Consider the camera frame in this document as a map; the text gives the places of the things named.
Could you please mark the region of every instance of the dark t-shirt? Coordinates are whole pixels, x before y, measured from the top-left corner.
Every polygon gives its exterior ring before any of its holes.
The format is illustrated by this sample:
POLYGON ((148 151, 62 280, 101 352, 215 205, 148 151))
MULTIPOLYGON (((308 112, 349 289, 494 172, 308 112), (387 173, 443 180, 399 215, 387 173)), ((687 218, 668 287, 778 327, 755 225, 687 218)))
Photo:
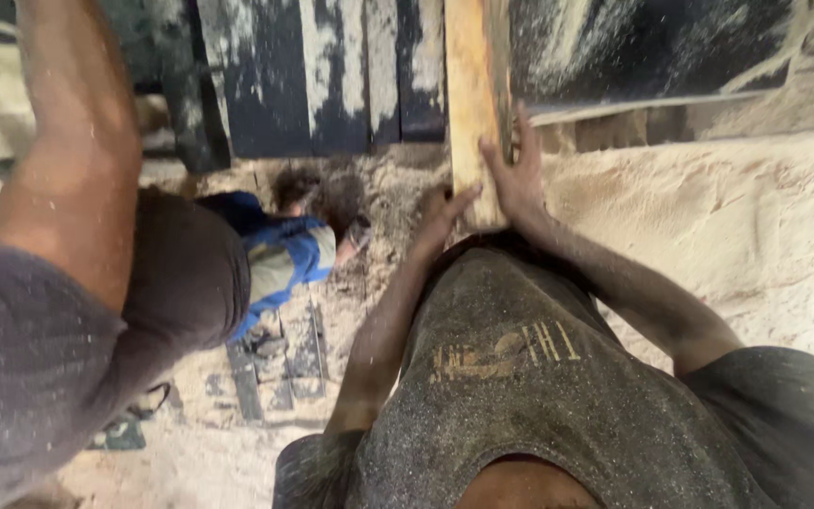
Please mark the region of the dark t-shirt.
POLYGON ((485 465, 542 457, 606 507, 814 508, 814 357, 730 353, 676 379, 627 353, 580 287, 495 249, 420 307, 367 433, 278 458, 276 507, 450 507, 485 465))

